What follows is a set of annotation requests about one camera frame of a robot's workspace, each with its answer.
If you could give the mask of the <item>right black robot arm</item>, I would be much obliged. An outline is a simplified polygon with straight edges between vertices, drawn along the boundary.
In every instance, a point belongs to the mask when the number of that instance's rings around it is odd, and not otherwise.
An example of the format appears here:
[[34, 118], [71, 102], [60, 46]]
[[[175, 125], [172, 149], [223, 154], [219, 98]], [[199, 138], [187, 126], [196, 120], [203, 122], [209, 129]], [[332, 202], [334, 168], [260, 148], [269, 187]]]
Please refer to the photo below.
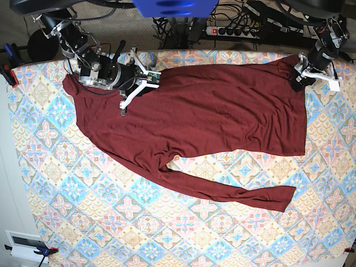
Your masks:
[[78, 81], [83, 86], [120, 91], [123, 95], [141, 86], [140, 76], [144, 69], [137, 69], [137, 60], [133, 58], [127, 65], [118, 63], [126, 41], [122, 40], [115, 54], [110, 56], [102, 52], [100, 42], [92, 33], [84, 31], [81, 23], [74, 21], [75, 16], [68, 9], [42, 13], [32, 18], [44, 27], [42, 31], [47, 38], [58, 38], [66, 57], [78, 61]]

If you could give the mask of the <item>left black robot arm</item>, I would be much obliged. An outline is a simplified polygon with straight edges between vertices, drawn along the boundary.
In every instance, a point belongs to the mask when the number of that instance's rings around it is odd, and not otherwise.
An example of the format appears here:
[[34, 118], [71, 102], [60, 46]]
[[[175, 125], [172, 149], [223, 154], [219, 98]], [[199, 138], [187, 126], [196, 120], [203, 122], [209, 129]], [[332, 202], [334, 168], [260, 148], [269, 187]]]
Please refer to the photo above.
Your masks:
[[317, 40], [307, 55], [298, 54], [299, 62], [294, 66], [295, 77], [290, 82], [291, 87], [300, 92], [320, 79], [327, 81], [331, 91], [338, 92], [342, 78], [338, 76], [333, 61], [349, 39], [346, 21], [341, 16], [330, 18], [322, 26], [314, 26], [313, 30]]

